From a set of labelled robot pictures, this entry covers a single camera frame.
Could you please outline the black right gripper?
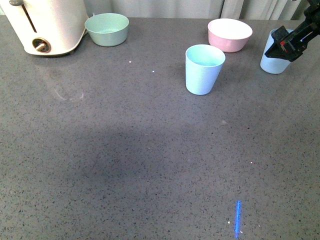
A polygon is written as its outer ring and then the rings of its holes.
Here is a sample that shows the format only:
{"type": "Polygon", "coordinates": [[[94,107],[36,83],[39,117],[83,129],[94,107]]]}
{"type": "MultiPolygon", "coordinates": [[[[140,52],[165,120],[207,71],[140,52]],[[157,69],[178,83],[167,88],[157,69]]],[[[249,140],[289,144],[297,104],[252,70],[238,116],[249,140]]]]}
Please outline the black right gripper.
{"type": "Polygon", "coordinates": [[[281,26],[271,32],[273,43],[265,51],[266,57],[293,62],[307,49],[308,43],[320,34],[320,1],[307,2],[309,7],[304,11],[305,20],[295,30],[289,33],[281,26]]]}

